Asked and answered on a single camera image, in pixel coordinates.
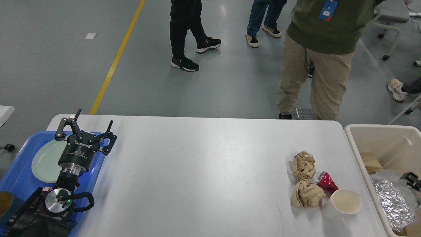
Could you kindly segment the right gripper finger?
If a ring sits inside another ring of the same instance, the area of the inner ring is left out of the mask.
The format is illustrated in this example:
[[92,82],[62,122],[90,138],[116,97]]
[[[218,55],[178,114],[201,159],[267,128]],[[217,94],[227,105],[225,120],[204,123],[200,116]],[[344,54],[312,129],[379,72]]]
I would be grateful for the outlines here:
[[404,179],[406,180],[407,185],[409,185],[412,189],[418,192],[420,191],[421,180],[416,174],[414,174],[413,172],[407,172],[404,174]]

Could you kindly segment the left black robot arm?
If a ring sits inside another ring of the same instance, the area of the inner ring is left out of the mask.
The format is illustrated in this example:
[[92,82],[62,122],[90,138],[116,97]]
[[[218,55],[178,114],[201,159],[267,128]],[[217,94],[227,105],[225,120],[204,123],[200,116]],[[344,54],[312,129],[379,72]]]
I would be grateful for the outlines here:
[[33,134],[1,180],[3,237],[74,237],[92,195],[104,156],[117,140],[111,131],[80,129],[74,117],[62,118],[57,131]]

